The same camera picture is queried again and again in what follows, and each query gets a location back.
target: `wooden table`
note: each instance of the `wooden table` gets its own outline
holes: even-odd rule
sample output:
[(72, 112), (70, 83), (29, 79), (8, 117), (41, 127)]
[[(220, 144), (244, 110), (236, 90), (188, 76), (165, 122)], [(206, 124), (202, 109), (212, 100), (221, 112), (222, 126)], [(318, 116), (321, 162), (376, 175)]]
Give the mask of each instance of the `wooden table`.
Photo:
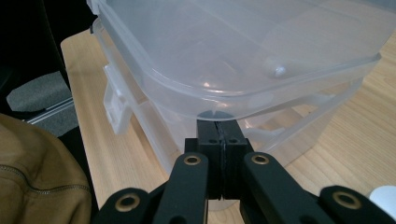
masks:
[[(106, 57), (89, 31), (62, 43), (99, 206), (114, 192), (134, 187), (152, 191), (168, 175), (158, 163), (135, 117), (128, 132), (115, 135), (103, 106)], [(361, 89), (336, 112), (318, 143), (287, 171), (314, 193), (341, 185), (364, 195), (396, 185), (396, 33), (383, 59)], [(238, 204), (209, 212), (209, 223), (242, 223)]]

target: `black chair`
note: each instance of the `black chair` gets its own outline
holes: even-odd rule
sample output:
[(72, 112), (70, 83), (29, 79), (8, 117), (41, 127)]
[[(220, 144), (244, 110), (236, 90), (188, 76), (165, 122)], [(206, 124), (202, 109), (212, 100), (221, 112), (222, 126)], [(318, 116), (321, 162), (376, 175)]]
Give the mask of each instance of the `black chair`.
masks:
[[(61, 42), (90, 28), (96, 16), (85, 0), (5, 0), (0, 13), (0, 113), (31, 119), (37, 111), (12, 111), (7, 96), (38, 77), (59, 72), (70, 90)], [(57, 106), (73, 104), (72, 99)]]

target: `plastic storage container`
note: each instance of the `plastic storage container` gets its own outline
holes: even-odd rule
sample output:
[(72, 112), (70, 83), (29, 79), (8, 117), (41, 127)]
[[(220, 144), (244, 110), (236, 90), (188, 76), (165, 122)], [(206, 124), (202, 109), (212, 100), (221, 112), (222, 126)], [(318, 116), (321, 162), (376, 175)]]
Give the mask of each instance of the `plastic storage container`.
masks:
[(116, 133), (135, 113), (170, 172), (197, 119), (237, 119), (286, 165), (380, 59), (396, 1), (94, 0)]

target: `brown leather bag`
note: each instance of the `brown leather bag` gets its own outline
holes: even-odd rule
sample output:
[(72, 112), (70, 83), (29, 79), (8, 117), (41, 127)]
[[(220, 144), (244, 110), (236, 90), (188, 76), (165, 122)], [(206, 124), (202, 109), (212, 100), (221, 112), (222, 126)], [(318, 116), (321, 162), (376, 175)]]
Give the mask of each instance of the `brown leather bag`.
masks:
[(56, 136), (0, 114), (0, 223), (90, 223), (88, 186)]

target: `white object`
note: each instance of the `white object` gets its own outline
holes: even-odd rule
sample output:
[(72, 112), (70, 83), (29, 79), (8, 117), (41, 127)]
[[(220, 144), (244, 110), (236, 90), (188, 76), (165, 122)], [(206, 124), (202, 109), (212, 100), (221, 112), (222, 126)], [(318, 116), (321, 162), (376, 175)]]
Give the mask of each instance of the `white object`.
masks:
[(374, 189), (370, 194), (370, 200), (396, 221), (396, 186), (382, 186)]

